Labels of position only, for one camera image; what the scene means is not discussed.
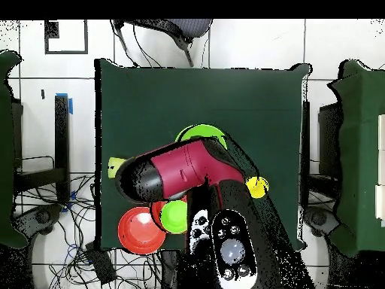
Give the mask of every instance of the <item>controller button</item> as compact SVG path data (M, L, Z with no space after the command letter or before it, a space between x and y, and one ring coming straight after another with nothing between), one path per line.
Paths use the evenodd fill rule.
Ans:
M231 226L230 232L232 232L232 235L238 234L240 232L238 226Z
M197 239L198 237L200 237L201 234L202 234L202 231L201 231L201 230L193 230L193 232L192 232L192 237L194 237L195 239Z
M230 220L228 218L223 218L222 219L222 224L223 225L229 225L229 223L230 223Z
M228 265L240 263L246 254L244 245L237 239L227 239L220 248L223 261Z
M220 230L219 232L218 232L218 237L220 238L220 239L222 239L222 238L224 238L225 237L225 230Z
M231 269L225 269L223 277L225 280L232 280L234 278L234 272Z
M249 275L250 273L250 269L249 267L247 267L246 265L240 265L239 268L238 268L238 274L241 276L241 277L246 277L247 275Z
M199 219L198 219L198 224L199 225L203 225L203 224L206 224L208 220L205 218L205 216L201 216Z

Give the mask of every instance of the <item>blue tape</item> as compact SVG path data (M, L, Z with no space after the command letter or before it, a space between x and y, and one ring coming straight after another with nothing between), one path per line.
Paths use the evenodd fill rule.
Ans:
M62 213L66 213L69 209L71 209L71 207L73 206L73 202L69 202L65 207L64 209L62 210Z
M67 93L57 93L56 96L64 96L64 97L68 98L68 94ZM69 114L73 114L74 113L74 107L73 107L72 98L68 99L68 113Z
M76 200L76 190L73 190L71 192L70 199ZM67 203L67 205L64 207L64 209L62 209L62 213L66 213L73 206L73 204L74 204L73 202Z
M74 113L74 109L72 108L72 98L68 99L68 112L69 114Z

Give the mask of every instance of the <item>white controller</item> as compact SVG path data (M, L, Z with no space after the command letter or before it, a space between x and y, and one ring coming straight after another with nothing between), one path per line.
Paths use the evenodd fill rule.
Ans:
M210 239L210 230L208 228L208 211L204 209L196 213L192 222L189 235L190 253L194 254L197 244L205 239Z
M220 287L251 289L258 275L244 218L236 211L221 211L214 218L211 231Z

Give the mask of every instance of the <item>yellow ball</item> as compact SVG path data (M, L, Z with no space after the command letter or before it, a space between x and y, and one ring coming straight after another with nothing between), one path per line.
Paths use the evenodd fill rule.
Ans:
M118 168L127 160L110 157L108 161L108 178L115 178Z
M250 191L251 197L260 199L265 195L265 187L268 190L268 182L264 178L257 178L256 176L247 179L246 186Z

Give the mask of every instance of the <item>chair leg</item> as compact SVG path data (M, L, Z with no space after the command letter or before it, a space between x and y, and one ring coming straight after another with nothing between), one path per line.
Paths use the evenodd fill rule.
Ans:
M187 57L187 60L189 61L189 66L191 66L192 68L194 67L194 63L193 61L191 60L191 56L189 54L189 50L188 49L185 49L184 53L186 54L186 57Z

